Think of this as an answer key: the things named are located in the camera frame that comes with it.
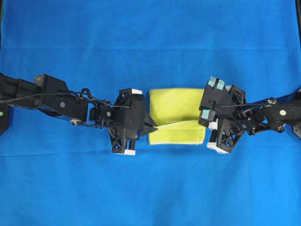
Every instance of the blue cloth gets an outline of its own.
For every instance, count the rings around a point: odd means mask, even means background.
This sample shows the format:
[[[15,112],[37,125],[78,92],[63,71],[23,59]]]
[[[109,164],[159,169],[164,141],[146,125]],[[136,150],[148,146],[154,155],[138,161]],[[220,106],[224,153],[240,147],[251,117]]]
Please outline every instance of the blue cloth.
[[[111,101],[210,76],[248,102],[279,97],[301,86],[300,65],[294,0],[4,0],[1,72],[47,73]],[[106,129],[15,109],[0,145],[1,226],[301,224],[289,127],[244,135],[228,155],[142,137],[129,157],[111,154]]]

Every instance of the wire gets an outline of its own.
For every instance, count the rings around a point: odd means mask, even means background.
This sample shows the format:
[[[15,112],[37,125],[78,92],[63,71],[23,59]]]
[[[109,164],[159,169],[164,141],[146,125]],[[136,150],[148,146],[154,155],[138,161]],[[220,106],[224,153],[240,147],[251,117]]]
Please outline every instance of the wire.
[[[102,101],[102,100],[100,100],[100,99],[98,99],[98,98],[95,98],[95,97],[92,97],[92,101],[97,101],[97,102],[99,102],[99,103],[102,103],[102,104],[104,104],[104,105],[108,105],[108,106],[111,106],[111,107],[120,107],[120,108],[130,108],[130,109],[132,109],[132,107],[130,107],[130,106],[111,105],[111,104],[108,104],[108,103],[106,103],[105,101]]]
[[[99,103],[102,103],[102,104],[104,104],[104,105],[111,106],[111,107],[129,108],[129,109],[132,109],[132,107],[130,107],[130,106],[111,105],[110,103],[108,103],[108,102],[106,102],[106,101],[104,101],[104,100],[100,100],[100,99],[98,99],[98,98],[92,96],[90,90],[87,89],[87,88],[84,88],[84,89],[81,90],[80,96],[82,97],[82,95],[87,95],[89,98],[85,98],[85,99],[87,99],[87,100],[89,100],[89,101],[91,101],[91,102],[92,102],[92,101],[97,101],[97,102],[99,102]]]
[[[36,97],[36,96],[69,95],[69,94],[80,94],[80,93],[81,92],[73,92],[73,91],[68,91],[68,92],[53,92],[53,93],[36,93],[36,94],[29,94],[29,95],[25,95],[25,96],[18,97],[18,98],[13,98],[13,99],[0,100],[0,104],[1,103],[12,102],[12,101],[16,101],[16,100],[22,100],[22,99],[29,98],[29,97]]]
[[[67,92],[50,92],[50,93],[36,93],[36,94],[29,94],[29,95],[25,95],[22,97],[18,97],[18,98],[13,98],[13,99],[7,99],[7,100],[0,100],[0,104],[4,103],[10,103],[12,101],[17,101],[17,100],[22,100],[25,98],[30,98],[30,97],[37,97],[37,96],[48,96],[48,95],[70,95],[70,94],[74,94],[76,96],[78,96],[77,94],[80,94],[80,98],[84,98],[90,102],[92,101],[97,101],[99,103],[102,103],[104,105],[107,106],[111,106],[111,107],[118,107],[118,108],[129,108],[131,109],[132,107],[130,106],[122,106],[122,105],[111,105],[110,103],[107,103],[106,101],[102,101],[94,96],[91,95],[90,90],[89,89],[82,89],[81,92],[74,92],[74,91],[67,91]]]
[[[297,105],[283,105],[283,104],[259,104],[259,103],[249,103],[249,104],[239,104],[239,105],[213,105],[214,107],[243,107],[243,106],[253,106],[253,105],[258,105],[258,106],[287,106],[287,107],[301,107]]]
[[[243,106],[252,106],[252,105],[268,106],[268,105],[273,105],[273,104],[249,103],[249,104],[239,104],[239,105],[213,105],[213,106],[214,107],[243,107]]]

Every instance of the folded towel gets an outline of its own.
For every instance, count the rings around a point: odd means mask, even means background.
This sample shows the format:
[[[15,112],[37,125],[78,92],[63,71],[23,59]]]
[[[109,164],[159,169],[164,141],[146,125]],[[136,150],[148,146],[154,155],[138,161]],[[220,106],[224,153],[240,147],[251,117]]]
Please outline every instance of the folded towel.
[[[205,127],[198,124],[203,89],[153,89],[150,116],[158,130],[149,134],[151,145],[202,144]]]

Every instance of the yellow towel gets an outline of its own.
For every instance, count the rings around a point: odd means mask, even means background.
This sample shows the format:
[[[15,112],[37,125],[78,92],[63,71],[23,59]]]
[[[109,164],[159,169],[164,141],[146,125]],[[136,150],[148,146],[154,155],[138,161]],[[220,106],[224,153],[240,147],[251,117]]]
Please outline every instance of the yellow towel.
[[[150,116],[158,130],[149,134],[151,145],[202,144],[205,127],[198,124],[203,89],[153,89]]]

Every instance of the teal tape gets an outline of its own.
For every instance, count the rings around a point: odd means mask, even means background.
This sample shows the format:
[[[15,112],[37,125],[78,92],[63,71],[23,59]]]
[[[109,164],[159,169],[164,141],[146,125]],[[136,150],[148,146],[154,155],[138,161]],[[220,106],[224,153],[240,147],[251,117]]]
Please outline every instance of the teal tape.
[[[208,119],[208,117],[209,117],[209,112],[210,112],[210,110],[204,109],[204,110],[202,111],[202,118],[203,118],[203,119]]]
[[[219,80],[216,88],[222,90],[224,88],[224,85],[225,82],[223,80]]]
[[[213,87],[215,82],[216,82],[216,78],[215,77],[210,77],[210,80],[208,81],[208,85]]]

